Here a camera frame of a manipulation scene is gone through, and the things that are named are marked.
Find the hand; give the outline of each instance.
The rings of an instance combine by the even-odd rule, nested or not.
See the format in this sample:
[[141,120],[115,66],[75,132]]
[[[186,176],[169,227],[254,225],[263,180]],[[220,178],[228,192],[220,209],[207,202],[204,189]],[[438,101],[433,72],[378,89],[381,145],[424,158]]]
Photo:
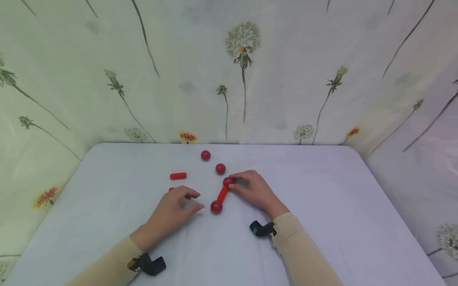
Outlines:
[[245,189],[239,184],[229,185],[234,193],[244,198],[247,202],[263,209],[273,220],[277,216],[289,212],[288,208],[277,198],[272,189],[260,174],[254,170],[229,175],[234,179],[244,179],[248,182]]
[[147,251],[203,209],[203,204],[193,204],[187,209],[183,209],[180,204],[181,198],[196,199],[199,196],[200,193],[185,186],[179,186],[166,193],[149,220],[131,234],[132,241],[139,249]]

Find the red peg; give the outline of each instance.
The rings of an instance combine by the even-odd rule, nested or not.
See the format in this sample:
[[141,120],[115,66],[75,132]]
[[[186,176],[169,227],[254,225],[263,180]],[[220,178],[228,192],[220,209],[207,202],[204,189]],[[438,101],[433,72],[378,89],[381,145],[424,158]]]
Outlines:
[[188,174],[186,173],[173,173],[173,174],[170,174],[170,179],[171,180],[186,179],[187,176]]
[[207,151],[207,150],[202,151],[202,153],[201,153],[201,158],[202,158],[202,160],[204,160],[204,161],[210,160],[210,152]]
[[213,213],[219,214],[223,210],[223,203],[215,200],[210,205],[210,209],[212,210]]
[[218,174],[223,175],[226,172],[226,166],[224,164],[218,164],[216,165],[215,170]]
[[234,183],[234,179],[232,179],[231,177],[225,177],[223,180],[224,186],[229,186],[230,184],[233,184],[233,183]]
[[229,191],[229,187],[228,186],[223,186],[223,188],[221,189],[221,192],[219,192],[218,198],[216,200],[218,202],[223,203],[224,199],[226,198],[226,196],[228,194],[228,191]]

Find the red ball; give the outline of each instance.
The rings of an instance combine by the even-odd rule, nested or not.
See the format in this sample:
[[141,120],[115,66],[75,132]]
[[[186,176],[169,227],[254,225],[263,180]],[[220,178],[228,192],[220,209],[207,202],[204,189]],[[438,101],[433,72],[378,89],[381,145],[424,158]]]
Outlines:
[[223,203],[215,200],[210,205],[210,209],[212,210],[213,213],[219,214],[223,210]]
[[230,184],[234,183],[234,179],[230,177],[225,177],[223,180],[223,185],[224,186],[229,186]]
[[224,164],[218,164],[216,165],[215,170],[218,174],[222,175],[226,172],[226,166]]
[[201,158],[204,161],[210,160],[210,152],[208,152],[207,150],[202,151]]

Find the finger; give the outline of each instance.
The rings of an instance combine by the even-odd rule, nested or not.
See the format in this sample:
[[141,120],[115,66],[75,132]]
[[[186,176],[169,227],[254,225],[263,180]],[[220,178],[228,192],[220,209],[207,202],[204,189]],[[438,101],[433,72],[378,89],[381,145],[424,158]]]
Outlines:
[[203,208],[204,208],[203,204],[193,204],[189,208],[183,210],[183,212],[185,214],[186,219],[188,219]]
[[245,200],[249,200],[251,192],[248,189],[245,189],[244,187],[240,186],[239,184],[232,183],[229,185],[229,189],[233,191],[234,193],[238,194]]
[[229,175],[229,177],[231,177],[231,178],[244,179],[244,180],[246,180],[248,182],[250,181],[252,176],[253,176],[253,173],[251,173],[251,171],[244,171],[244,172],[240,172],[240,173],[235,173],[235,174]]
[[200,197],[200,193],[191,189],[191,188],[188,188],[186,186],[179,186],[175,189],[173,189],[172,191],[175,191],[175,193],[177,194],[178,198],[182,198],[182,197],[186,197],[187,195],[194,198],[194,199],[197,199],[198,197]]

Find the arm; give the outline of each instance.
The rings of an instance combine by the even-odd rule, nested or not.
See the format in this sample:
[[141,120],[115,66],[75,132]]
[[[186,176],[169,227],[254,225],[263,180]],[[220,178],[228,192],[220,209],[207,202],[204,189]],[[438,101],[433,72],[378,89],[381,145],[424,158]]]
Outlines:
[[141,256],[163,237],[179,228],[195,213],[203,209],[202,204],[194,204],[184,210],[181,207],[180,199],[186,196],[196,199],[200,193],[184,186],[166,193],[144,225],[115,244],[67,286],[127,285],[137,275],[137,272],[127,268],[132,258]]
[[287,212],[273,223],[277,231],[273,245],[283,257],[295,286],[343,286],[296,216]]
[[238,184],[231,184],[229,188],[263,209],[272,219],[277,231],[273,245],[283,257],[294,286],[343,286],[297,217],[289,212],[261,175],[250,170],[230,177],[247,181],[248,188]]

